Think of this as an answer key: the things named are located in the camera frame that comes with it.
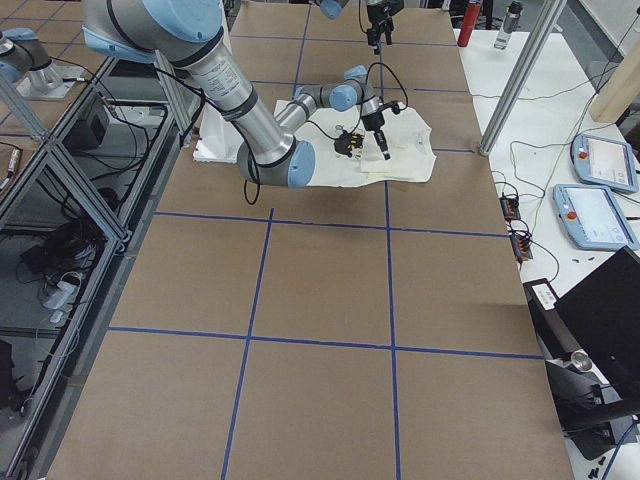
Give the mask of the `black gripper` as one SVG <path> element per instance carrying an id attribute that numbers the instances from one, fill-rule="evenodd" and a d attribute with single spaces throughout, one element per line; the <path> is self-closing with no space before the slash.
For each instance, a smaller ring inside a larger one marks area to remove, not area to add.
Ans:
<path id="1" fill-rule="evenodd" d="M 403 10 L 403 0 L 367 0 L 366 11 L 370 27 L 366 33 L 370 36 L 370 46 L 375 53 L 380 52 L 380 36 L 392 44 L 394 30 L 393 17 Z"/>
<path id="2" fill-rule="evenodd" d="M 391 154 L 389 152 L 385 134 L 382 131 L 382 128 L 385 125 L 383 113 L 381 111 L 375 111 L 373 113 L 363 115 L 362 123 L 367 132 L 373 133 L 376 144 L 383 155 L 383 159 L 390 160 Z"/>

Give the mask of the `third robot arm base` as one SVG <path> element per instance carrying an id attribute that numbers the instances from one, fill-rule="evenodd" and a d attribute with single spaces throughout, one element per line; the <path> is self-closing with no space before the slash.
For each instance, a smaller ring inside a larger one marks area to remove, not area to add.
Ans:
<path id="1" fill-rule="evenodd" d="M 26 99 L 62 101 L 76 83 L 85 80 L 85 69 L 57 64 L 38 36 L 20 27 L 1 32 L 1 77 L 16 84 Z"/>

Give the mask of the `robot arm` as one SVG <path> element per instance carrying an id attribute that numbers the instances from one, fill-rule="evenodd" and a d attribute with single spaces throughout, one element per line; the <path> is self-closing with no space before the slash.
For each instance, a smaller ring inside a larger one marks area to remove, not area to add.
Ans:
<path id="1" fill-rule="evenodd" d="M 259 98 L 223 42 L 223 12 L 216 1 L 114 1 L 84 4 L 86 44 L 106 56 L 152 63 L 162 53 L 189 72 L 225 121 L 241 134 L 237 165 L 256 185 L 305 187 L 315 171 L 311 143 L 295 132 L 318 109 L 359 106 L 384 159 L 391 157 L 382 127 L 386 104 L 367 83 L 367 71 L 348 70 L 341 83 L 303 86 L 279 114 Z"/>
<path id="2" fill-rule="evenodd" d="M 322 13 L 329 19 L 337 19 L 345 9 L 348 1 L 322 0 L 314 1 Z M 370 26 L 364 29 L 362 21 L 359 21 L 360 29 L 366 34 L 367 43 L 378 55 L 382 44 L 392 44 L 392 35 L 395 29 L 393 17 L 405 7 L 403 0 L 371 0 L 366 1 L 366 13 Z"/>

